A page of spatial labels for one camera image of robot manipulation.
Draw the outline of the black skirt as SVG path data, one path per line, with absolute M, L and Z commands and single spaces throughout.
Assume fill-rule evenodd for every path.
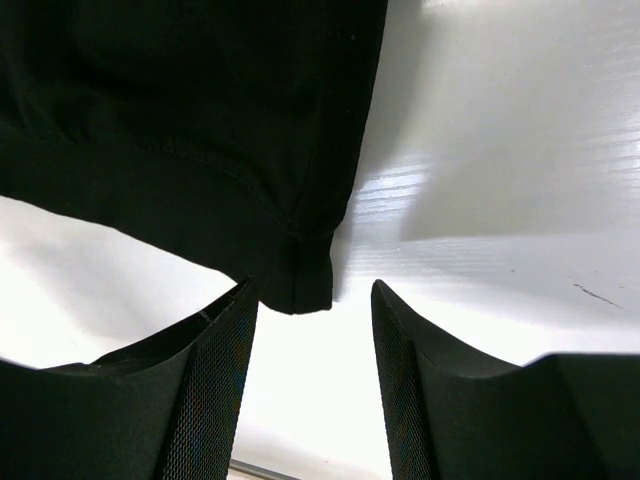
M 332 304 L 383 1 L 5 1 L 1 193 Z

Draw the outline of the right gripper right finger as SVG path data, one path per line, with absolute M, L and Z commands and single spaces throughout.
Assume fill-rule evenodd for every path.
M 382 281 L 371 311 L 394 478 L 638 477 L 637 356 L 517 366 L 421 317 Z

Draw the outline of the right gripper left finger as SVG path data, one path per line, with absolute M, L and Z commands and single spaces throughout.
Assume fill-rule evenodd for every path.
M 252 350 L 246 280 L 89 363 L 1 365 L 5 479 L 223 479 Z

